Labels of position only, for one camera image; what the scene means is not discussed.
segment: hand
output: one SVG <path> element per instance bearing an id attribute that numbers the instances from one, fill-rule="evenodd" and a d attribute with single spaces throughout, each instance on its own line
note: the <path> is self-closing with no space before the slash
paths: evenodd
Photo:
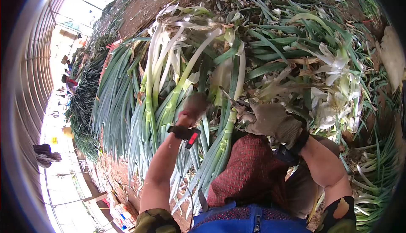
<path id="1" fill-rule="evenodd" d="M 285 143 L 286 149 L 290 149 L 300 134 L 302 122 L 287 115 L 281 104 L 260 105 L 254 100 L 249 100 L 249 103 L 256 122 L 249 124 L 245 131 L 256 135 L 269 135 L 277 142 Z"/>
<path id="2" fill-rule="evenodd" d="M 247 111 L 248 110 L 247 106 L 236 103 L 236 101 L 234 101 L 234 100 L 230 100 L 230 103 L 237 110 L 238 122 L 240 122 L 241 120 L 248 121 L 249 123 L 255 123 L 256 122 L 255 115 L 252 114 L 252 113 L 249 113 Z"/>
<path id="3" fill-rule="evenodd" d="M 188 127 L 193 126 L 201 118 L 208 106 L 209 102 L 206 94 L 200 92 L 191 94 L 186 99 L 183 111 L 179 114 L 178 123 L 184 126 L 188 125 Z"/>

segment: work glove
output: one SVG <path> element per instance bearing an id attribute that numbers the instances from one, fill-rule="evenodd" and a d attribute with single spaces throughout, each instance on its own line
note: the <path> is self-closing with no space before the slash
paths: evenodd
<path id="1" fill-rule="evenodd" d="M 179 113 L 179 118 L 181 115 L 188 116 L 190 121 L 190 126 L 193 126 L 201 116 L 205 113 L 210 102 L 207 101 L 207 96 L 204 93 L 194 93 L 191 94 L 183 105 L 183 110 Z"/>
<path id="2" fill-rule="evenodd" d="M 285 143 L 286 149 L 292 148 L 300 134 L 302 122 L 287 115 L 281 104 L 258 104 L 253 99 L 248 101 L 256 122 L 249 124 L 245 131 L 274 137 L 278 143 Z"/>

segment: red tag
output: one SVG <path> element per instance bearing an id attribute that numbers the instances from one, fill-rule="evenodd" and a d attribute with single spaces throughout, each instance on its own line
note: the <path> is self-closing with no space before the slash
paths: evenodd
<path id="1" fill-rule="evenodd" d="M 195 140 L 196 140 L 196 138 L 197 138 L 197 136 L 198 136 L 199 134 L 197 134 L 197 133 L 194 133 L 193 135 L 192 135 L 192 137 L 190 138 L 190 140 L 189 140 L 189 144 L 190 145 L 193 145 L 193 143 L 195 142 Z"/>

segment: camouflage sleeve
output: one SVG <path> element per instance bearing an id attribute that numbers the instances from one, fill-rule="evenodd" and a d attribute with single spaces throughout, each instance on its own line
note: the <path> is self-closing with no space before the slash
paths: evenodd
<path id="1" fill-rule="evenodd" d="M 356 233 L 357 219 L 354 213 L 354 198 L 339 198 L 324 209 L 315 233 Z"/>
<path id="2" fill-rule="evenodd" d="M 160 208 L 149 209 L 137 217 L 135 233 L 181 233 L 171 214 Z"/>

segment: wrist strap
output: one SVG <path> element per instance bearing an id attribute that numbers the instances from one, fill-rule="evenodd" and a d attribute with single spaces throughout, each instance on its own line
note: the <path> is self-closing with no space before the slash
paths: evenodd
<path id="1" fill-rule="evenodd" d="M 279 147 L 274 151 L 274 155 L 288 166 L 293 167 L 298 165 L 300 159 L 299 153 L 307 143 L 309 135 L 309 132 L 303 129 L 295 144 L 290 149 L 286 149 L 285 145 L 279 144 Z"/>
<path id="2" fill-rule="evenodd" d="M 184 126 L 175 125 L 169 127 L 168 133 L 174 133 L 177 139 L 184 140 L 185 148 L 190 149 L 199 137 L 201 131 L 195 128 L 189 129 Z"/>
<path id="3" fill-rule="evenodd" d="M 307 143 L 307 140 L 309 139 L 309 135 L 310 135 L 309 132 L 303 128 L 303 130 L 300 133 L 299 137 L 297 138 L 295 144 L 293 144 L 293 146 L 290 148 L 290 151 L 293 154 L 298 155 L 300 153 L 300 151 L 302 150 L 302 148 Z"/>

